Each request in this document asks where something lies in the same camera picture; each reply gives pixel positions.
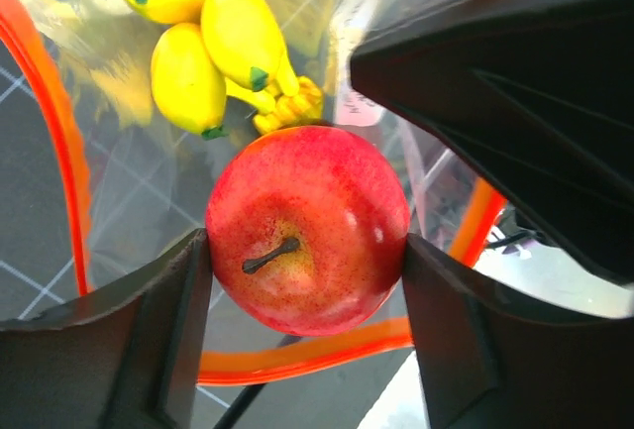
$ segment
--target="white label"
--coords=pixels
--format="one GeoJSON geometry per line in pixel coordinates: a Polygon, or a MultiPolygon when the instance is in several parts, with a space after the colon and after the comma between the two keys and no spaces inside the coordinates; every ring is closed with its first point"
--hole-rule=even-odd
{"type": "Polygon", "coordinates": [[[348,81],[341,84],[339,92],[335,108],[336,124],[369,127],[383,117],[385,108],[353,90],[348,81]]]}

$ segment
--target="orange frame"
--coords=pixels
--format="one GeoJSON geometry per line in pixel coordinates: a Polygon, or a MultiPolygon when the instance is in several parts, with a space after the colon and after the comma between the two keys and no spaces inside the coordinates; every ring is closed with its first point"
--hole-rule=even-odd
{"type": "MultiPolygon", "coordinates": [[[[25,7],[19,0],[0,0],[0,40],[21,67],[42,108],[59,162],[75,276],[80,295],[89,291],[85,243],[90,229],[89,169],[83,141],[72,115],[68,95],[53,60],[25,7]]],[[[473,266],[500,210],[505,204],[479,178],[470,206],[449,254],[473,266]]],[[[198,381],[216,385],[243,385],[306,375],[378,353],[412,346],[407,317],[357,328],[334,337],[296,343],[254,353],[204,352],[198,381]]]]}

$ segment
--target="gray grid floor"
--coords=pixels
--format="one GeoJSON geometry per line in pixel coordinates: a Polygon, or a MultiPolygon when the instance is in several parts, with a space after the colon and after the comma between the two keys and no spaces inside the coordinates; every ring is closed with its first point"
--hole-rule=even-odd
{"type": "MultiPolygon", "coordinates": [[[[74,289],[65,203],[53,147],[34,93],[3,45],[0,45],[0,142],[4,144],[0,146],[0,197],[3,202],[0,205],[3,228],[0,232],[0,319],[28,319],[76,297],[77,293],[74,289]],[[18,137],[17,141],[5,140],[5,135],[16,137],[11,127],[16,122],[19,123],[17,129],[22,130],[24,137],[18,137]],[[49,169],[48,172],[41,169],[51,167],[53,170],[49,169]],[[51,177],[52,172],[53,175],[57,174],[56,179],[44,179],[51,177]],[[41,200],[37,193],[30,193],[38,188],[44,192],[39,194],[40,197],[46,196],[51,200],[46,209],[40,209],[44,203],[38,202],[41,200]],[[37,250],[32,249],[33,243],[27,242],[22,245],[23,249],[18,250],[22,253],[16,253],[20,242],[29,238],[33,240],[36,236],[40,241],[37,250]],[[24,259],[25,255],[35,251],[42,254],[40,260],[32,259],[33,256],[24,259]],[[48,273],[51,266],[53,273],[48,273]]],[[[102,153],[107,152],[98,144],[92,145],[102,153]]],[[[118,161],[117,165],[137,182],[137,186],[129,192],[128,200],[139,188],[144,187],[159,200],[169,203],[168,198],[146,178],[138,176],[123,162],[118,161]]],[[[174,203],[169,204],[192,226],[203,226],[200,219],[195,219],[177,205],[174,206],[174,203]]],[[[221,290],[213,296],[209,310],[221,300],[223,294],[221,290]]],[[[197,389],[191,427],[201,429],[212,428],[240,391],[238,387],[197,386],[197,389]]]]}

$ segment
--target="black cable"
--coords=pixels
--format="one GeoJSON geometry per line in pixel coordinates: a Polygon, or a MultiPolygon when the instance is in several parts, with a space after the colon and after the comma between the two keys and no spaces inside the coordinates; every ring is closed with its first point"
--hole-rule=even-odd
{"type": "Polygon", "coordinates": [[[518,231],[515,234],[511,234],[510,236],[506,236],[499,241],[495,241],[494,243],[487,243],[484,246],[485,249],[499,249],[505,248],[506,246],[512,246],[513,244],[517,244],[520,241],[524,241],[526,239],[534,239],[536,237],[535,231],[530,231],[528,229],[523,229],[518,231]]]}
{"type": "MultiPolygon", "coordinates": [[[[297,343],[300,340],[301,337],[286,335],[284,338],[282,338],[281,342],[279,342],[278,346],[285,347],[286,345],[297,343]]],[[[218,421],[218,424],[214,426],[214,429],[231,429],[232,427],[234,427],[265,386],[266,383],[252,384],[251,386],[247,386],[242,391],[240,391],[240,394],[238,394],[236,400],[222,415],[222,417],[218,421]]]]}

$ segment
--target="tile floor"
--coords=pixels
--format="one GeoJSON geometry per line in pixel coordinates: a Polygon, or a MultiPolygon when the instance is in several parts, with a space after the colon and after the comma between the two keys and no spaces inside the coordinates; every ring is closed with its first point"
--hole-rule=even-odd
{"type": "MultiPolygon", "coordinates": [[[[96,143],[89,153],[103,153],[96,143]]],[[[156,187],[119,163],[130,180],[145,187],[156,202],[165,201],[156,187]]],[[[134,200],[134,191],[127,197],[134,200]]],[[[100,203],[112,212],[110,204],[100,203]]],[[[153,202],[145,206],[152,207],[153,202]]],[[[170,219],[200,226],[174,206],[170,219]]],[[[68,240],[65,201],[57,162],[40,107],[20,69],[0,45],[0,320],[28,319],[77,296],[68,240]]],[[[113,277],[104,269],[105,283],[113,277]]],[[[212,305],[222,299],[216,290],[212,305]]],[[[192,428],[209,429],[220,419],[240,388],[199,386],[192,428]]]]}

